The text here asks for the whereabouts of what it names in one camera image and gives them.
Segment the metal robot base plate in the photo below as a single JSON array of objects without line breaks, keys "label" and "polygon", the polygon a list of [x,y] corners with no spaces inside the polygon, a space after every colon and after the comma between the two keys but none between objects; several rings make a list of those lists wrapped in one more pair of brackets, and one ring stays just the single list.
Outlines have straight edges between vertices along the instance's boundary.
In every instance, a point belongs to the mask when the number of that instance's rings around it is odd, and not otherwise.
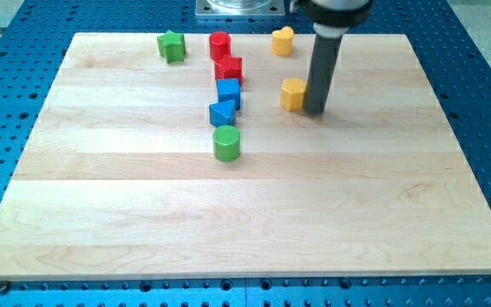
[{"label": "metal robot base plate", "polygon": [[196,0],[195,14],[218,16],[282,16],[286,14],[284,0]]}]

